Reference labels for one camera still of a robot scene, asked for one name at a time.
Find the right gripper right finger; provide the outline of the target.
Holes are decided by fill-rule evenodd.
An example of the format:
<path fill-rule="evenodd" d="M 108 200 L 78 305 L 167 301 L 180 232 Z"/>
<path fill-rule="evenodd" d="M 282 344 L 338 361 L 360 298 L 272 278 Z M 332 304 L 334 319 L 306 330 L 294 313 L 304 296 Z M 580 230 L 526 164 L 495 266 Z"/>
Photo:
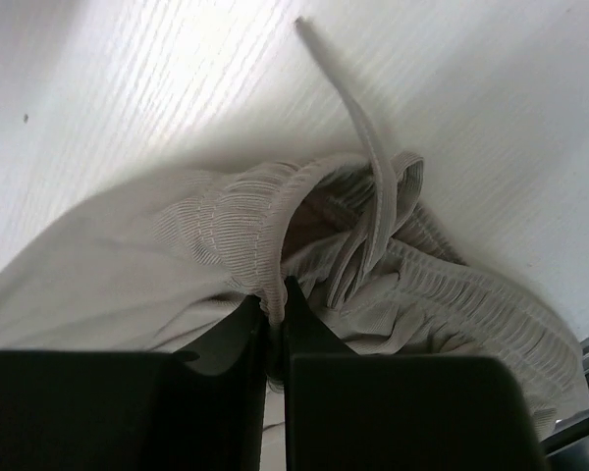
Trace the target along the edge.
<path fill-rule="evenodd" d="M 353 355 L 353 351 L 312 311 L 297 279 L 287 277 L 285 287 L 288 296 L 282 328 L 285 355 Z"/>

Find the grey trousers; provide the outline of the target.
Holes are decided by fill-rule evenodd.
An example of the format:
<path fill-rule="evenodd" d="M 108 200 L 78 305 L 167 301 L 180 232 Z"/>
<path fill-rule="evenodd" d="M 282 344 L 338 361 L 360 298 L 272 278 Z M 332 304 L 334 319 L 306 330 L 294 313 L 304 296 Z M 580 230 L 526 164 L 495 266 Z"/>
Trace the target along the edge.
<path fill-rule="evenodd" d="M 295 28 L 361 150 L 170 168 L 88 198 L 0 273 L 0 349 L 172 351 L 247 295 L 277 347 L 292 276 L 356 353 L 501 360 L 548 436 L 589 406 L 579 341 L 532 294 L 465 263 L 420 203 L 423 159 L 385 151 L 311 23 Z"/>

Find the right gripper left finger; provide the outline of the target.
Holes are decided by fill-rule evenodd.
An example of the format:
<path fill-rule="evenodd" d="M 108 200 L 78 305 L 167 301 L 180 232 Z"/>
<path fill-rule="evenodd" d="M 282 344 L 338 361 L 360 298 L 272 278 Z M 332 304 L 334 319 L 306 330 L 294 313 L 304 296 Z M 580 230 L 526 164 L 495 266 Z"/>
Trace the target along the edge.
<path fill-rule="evenodd" d="M 174 356 L 192 376 L 192 406 L 227 442 L 259 442 L 265 401 L 267 320 L 246 297 Z"/>

